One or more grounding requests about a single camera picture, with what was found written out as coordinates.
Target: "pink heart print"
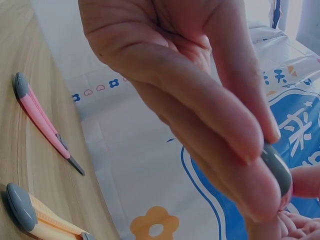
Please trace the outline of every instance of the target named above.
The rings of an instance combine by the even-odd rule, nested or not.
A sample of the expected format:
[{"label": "pink heart print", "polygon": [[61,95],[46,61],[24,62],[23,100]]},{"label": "pink heart print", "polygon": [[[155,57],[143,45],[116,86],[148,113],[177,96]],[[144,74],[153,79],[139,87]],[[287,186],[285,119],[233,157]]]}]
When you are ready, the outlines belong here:
[{"label": "pink heart print", "polygon": [[87,89],[87,90],[84,91],[83,94],[87,97],[87,96],[93,94],[93,91],[91,89]]},{"label": "pink heart print", "polygon": [[105,89],[106,89],[106,87],[105,87],[104,85],[101,85],[101,84],[96,87],[96,90],[97,90],[98,92],[103,91],[103,90],[105,90]]}]

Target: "wooden table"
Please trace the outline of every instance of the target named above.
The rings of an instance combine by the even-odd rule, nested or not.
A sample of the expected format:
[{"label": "wooden table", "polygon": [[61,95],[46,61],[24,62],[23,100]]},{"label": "wooden table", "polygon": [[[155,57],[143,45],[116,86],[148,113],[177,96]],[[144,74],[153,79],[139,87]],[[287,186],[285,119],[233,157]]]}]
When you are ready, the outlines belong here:
[{"label": "wooden table", "polygon": [[[85,170],[81,176],[49,144],[17,103],[12,75],[22,72],[42,108]],[[102,197],[74,101],[38,26],[30,0],[0,0],[0,239],[31,239],[7,210],[16,183],[61,218],[98,240],[119,239]]]}]

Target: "skin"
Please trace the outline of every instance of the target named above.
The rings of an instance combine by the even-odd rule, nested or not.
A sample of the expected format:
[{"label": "skin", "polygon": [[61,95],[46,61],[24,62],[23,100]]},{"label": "skin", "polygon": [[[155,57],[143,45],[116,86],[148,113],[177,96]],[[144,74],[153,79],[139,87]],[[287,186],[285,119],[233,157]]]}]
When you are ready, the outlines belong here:
[{"label": "skin", "polygon": [[[320,166],[300,166],[291,169],[293,195],[300,198],[320,197]],[[255,223],[245,217],[249,240],[318,240],[320,239],[320,218],[282,211],[264,223]]]},{"label": "skin", "polygon": [[[273,221],[281,193],[260,154],[264,139],[274,143],[280,132],[266,101],[244,3],[78,2],[84,33],[100,61],[132,83],[244,216]],[[211,49],[222,85],[210,76]]]}]

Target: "orange utility knife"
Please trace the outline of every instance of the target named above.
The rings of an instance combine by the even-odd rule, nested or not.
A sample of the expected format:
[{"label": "orange utility knife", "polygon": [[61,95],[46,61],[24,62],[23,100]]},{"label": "orange utility knife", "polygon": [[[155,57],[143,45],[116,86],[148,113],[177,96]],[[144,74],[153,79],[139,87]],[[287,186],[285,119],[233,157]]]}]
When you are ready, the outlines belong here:
[{"label": "orange utility knife", "polygon": [[58,217],[18,185],[9,183],[6,191],[16,219],[35,237],[43,240],[96,240],[90,233]]}]

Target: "pink utility knife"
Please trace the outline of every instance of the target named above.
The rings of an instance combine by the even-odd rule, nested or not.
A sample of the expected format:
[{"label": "pink utility knife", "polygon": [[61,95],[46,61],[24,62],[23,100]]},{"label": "pink utility knife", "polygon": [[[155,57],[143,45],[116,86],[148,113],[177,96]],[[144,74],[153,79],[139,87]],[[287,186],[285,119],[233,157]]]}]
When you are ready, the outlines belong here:
[{"label": "pink utility knife", "polygon": [[37,100],[34,91],[31,89],[24,75],[17,72],[15,75],[14,92],[17,99],[20,101],[23,110],[42,132],[44,137],[52,144],[52,146],[82,175],[85,171],[71,156],[62,137],[55,129],[49,118],[43,111],[39,101]]}]

